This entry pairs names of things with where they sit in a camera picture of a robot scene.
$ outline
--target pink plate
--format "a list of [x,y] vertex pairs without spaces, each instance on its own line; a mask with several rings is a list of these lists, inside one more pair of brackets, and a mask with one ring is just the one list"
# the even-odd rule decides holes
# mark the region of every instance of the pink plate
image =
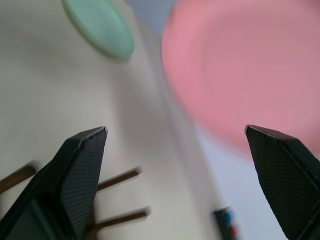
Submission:
[[286,0],[180,1],[162,60],[187,113],[248,150],[247,124],[299,138],[320,153],[320,14]]

